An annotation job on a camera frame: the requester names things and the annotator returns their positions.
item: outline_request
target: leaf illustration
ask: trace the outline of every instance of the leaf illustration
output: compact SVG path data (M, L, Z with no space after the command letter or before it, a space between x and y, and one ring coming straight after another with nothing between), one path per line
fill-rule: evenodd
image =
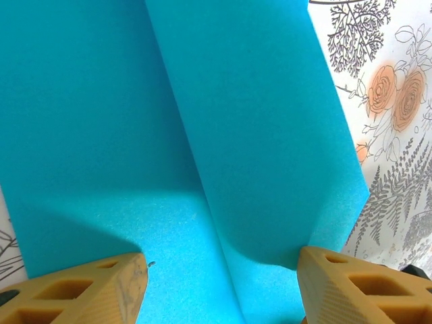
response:
M12 241L12 237L0 229L0 240Z
M330 9L334 33L328 35L331 66L354 78L367 61L373 61L383 46L381 27L390 21L395 0L364 0L335 5Z
M420 64L420 68L422 71L426 72L427 70L430 70L432 68L432 61L429 58L426 58L422 64Z
M423 113L422 128L427 132L432 128L432 99L428 99L426 112Z
M357 238L355 251L357 252L364 234L371 229L370 236L377 244L381 244L381 234L388 230L396 236L400 230L400 222L406 221L412 210L417 210L415 204L426 194L426 206L411 218L410 229L405 237L404 249L412 247L412 243L420 242L432 234L432 145L423 137L414 147L411 138L400 153L400 140L395 138L387 150L388 157L394 162L387 172L382 172L380 166L373 179L369 191L371 193L356 228Z
M399 156L400 156L400 140L399 138L396 137L393 140L393 155L390 156L390 160L393 162L397 162Z
M367 103L368 99L369 99L368 97L364 98L364 99L361 101L361 103L358 104L358 107L360 108L361 105L364 105L365 103Z
M426 59L427 59L427 55L422 55L422 56L418 59L417 63L418 63L419 65L422 65L423 62L424 62Z
M366 104L366 115L367 115L367 117L369 117L370 114L371 114L371 106L369 105L369 103L367 103Z
M417 68L418 63L417 63L417 58L415 57L414 59L412 59L411 64L410 64L410 68L408 69L407 74L411 74L415 71L415 69Z
M421 24L417 29L417 39L422 39L425 34L425 24Z
M392 142L396 136L396 133L393 131L392 127L388 127L387 131L384 134L383 137L383 150L384 152L387 152L387 148L389 148L392 145Z
M361 79L357 82L357 92L361 97L366 95L366 86Z
M370 127L370 125L364 125L364 128L362 130L362 134L367 134L369 133L371 130L374 130L374 128Z
M393 143L390 143L389 147L387 148L387 153L385 154L387 161L390 160L391 155L393 155Z
M428 40L424 40L418 46L418 54L420 54L420 55L425 54L431 47L432 47L432 43L429 42Z
M406 77L409 75L410 69L411 69L411 65L410 64L407 64L407 65L404 66L404 73L405 73Z
M400 70L402 69L406 64L406 61L404 61L403 59L401 59L399 62L397 62L394 66L394 70Z
M378 123L379 126L374 131L373 137L378 137L379 135L384 133L384 131L386 131L390 127L391 123L392 123L392 110L388 109L384 113L383 117L381 117L381 119L379 120Z
M423 35L423 39L426 38L426 36L429 34L430 31L431 31L431 29L426 30L426 33Z
M351 91L350 96L348 97L348 99L354 98L355 95L357 95L357 90Z
M414 31L411 26L402 26L395 33L396 40L401 43L407 43L414 38Z
M376 161L378 160L379 156L383 153L383 148L381 147L378 152L375 154L375 156L373 157L373 160Z
M426 100L427 100L427 84L425 84L425 89L424 89L422 97L421 97L421 103L425 103Z
M408 49L406 50L406 54L409 55L409 56L411 56L411 57L412 57L412 55L411 55L410 53L411 53L411 48L412 48L413 46L414 46L414 45L411 44L411 45L408 47Z

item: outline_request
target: fern leaf drawing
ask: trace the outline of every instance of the fern leaf drawing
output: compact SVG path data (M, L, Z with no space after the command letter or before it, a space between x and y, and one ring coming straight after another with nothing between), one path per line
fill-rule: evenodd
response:
M388 170L382 171L378 166L370 187L371 195L356 224L358 235L354 255L368 229L377 245L381 244L383 228L390 229L395 236L401 220L408 220L425 192L427 210L412 218L406 240L417 242L432 233L432 188L429 187L432 182L432 146L425 142L424 137L416 146L413 144L411 138L397 162ZM428 221L430 228L420 227L420 220L423 223Z
M335 32L328 35L330 62L335 72L347 71L354 78L367 61L374 60L384 38L380 28L390 22L396 0L345 2L330 9Z
M408 257L404 258L404 260L399 264L399 269L409 264L415 264L427 253L427 251L430 249L430 246L431 242L430 240L427 240L426 242L422 242L419 246L412 248Z
M351 237L354 235L356 229L358 227L358 222L356 221L356 223L354 224L354 227L351 229L350 235L348 235L348 239L345 242L345 246L348 244L348 242L351 240Z

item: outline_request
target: blue foam surface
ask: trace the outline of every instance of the blue foam surface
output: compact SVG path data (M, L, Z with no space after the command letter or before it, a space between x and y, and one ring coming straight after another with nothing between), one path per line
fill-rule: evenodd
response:
M147 5L162 57L142 0L0 6L0 184L28 273L142 250L138 323L297 323L298 249L339 249L367 197L306 1Z
M142 250L138 323L243 323L141 0L0 5L0 184L29 276Z
M299 323L304 245L368 196L305 0L147 0L248 323Z

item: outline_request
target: flower illustration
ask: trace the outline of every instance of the flower illustration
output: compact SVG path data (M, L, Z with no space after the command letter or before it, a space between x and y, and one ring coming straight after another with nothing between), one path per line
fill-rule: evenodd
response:
M363 162L365 162L365 160L370 157L368 144L356 144L356 153L358 162L360 162L360 164L363 164Z
M370 112L379 114L389 109L396 97L396 77L392 66L381 67L373 78L368 91L366 105L367 115Z
M393 127L395 130L401 132L409 126L419 110L424 91L424 73L418 70L408 75L394 106Z

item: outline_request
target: floral wallpaper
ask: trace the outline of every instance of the floral wallpaper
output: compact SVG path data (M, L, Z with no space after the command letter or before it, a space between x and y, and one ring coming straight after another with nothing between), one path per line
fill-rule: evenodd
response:
M308 6L371 195L344 251L432 274L432 3Z

